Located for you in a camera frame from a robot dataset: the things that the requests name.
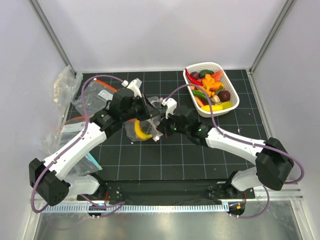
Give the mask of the clear pink-dotted zip bag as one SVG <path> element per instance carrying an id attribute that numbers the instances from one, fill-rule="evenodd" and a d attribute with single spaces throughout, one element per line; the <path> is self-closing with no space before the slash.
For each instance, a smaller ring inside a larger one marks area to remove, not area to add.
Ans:
<path id="1" fill-rule="evenodd" d="M 131 142 L 144 142 L 140 138 L 137 137 L 134 130 L 134 123 L 136 118 L 130 119 L 124 123 L 124 129 L 126 136 L 130 139 Z M 160 124 L 161 116 L 154 116 L 148 120 L 140 121 L 140 127 L 142 131 L 146 134 L 151 134 L 153 141 L 157 142 L 160 137 L 163 135 L 161 132 L 157 130 L 158 125 Z"/>

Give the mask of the yellow toy banana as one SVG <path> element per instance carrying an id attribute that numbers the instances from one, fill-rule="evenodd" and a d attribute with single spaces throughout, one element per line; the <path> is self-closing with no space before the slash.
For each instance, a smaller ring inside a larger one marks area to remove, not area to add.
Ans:
<path id="1" fill-rule="evenodd" d="M 135 132 L 136 136 L 139 139 L 141 139 L 142 141 L 146 141 L 146 140 L 153 137 L 151 134 L 146 134 L 142 131 L 141 126 L 140 126 L 140 121 L 137 119 L 134 122 L 134 132 Z"/>

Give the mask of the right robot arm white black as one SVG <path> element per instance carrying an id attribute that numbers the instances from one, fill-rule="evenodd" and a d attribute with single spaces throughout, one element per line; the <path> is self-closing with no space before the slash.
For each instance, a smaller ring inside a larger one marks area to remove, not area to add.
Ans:
<path id="1" fill-rule="evenodd" d="M 286 156 L 279 140 L 267 141 L 247 138 L 225 131 L 217 126 L 198 121 L 186 106 L 161 106 L 160 124 L 157 130 L 166 137 L 185 135 L 193 144 L 222 150 L 251 162 L 246 170 L 235 170 L 226 182 L 216 189 L 220 196 L 237 198 L 244 191 L 265 186 L 280 191 L 294 162 Z"/>

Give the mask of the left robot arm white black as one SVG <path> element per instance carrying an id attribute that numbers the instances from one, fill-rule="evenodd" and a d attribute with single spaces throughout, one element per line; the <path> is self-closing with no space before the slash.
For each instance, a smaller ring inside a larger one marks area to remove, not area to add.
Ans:
<path id="1" fill-rule="evenodd" d="M 71 141 L 44 160 L 35 158 L 29 163 L 32 195 L 39 194 L 49 206 L 77 195 L 90 195 L 94 200 L 101 200 L 106 195 L 103 180 L 93 173 L 69 176 L 70 170 L 88 152 L 119 131 L 124 122 L 131 119 L 142 122 L 160 114 L 144 94 L 135 95 L 130 89 L 119 89 Z"/>

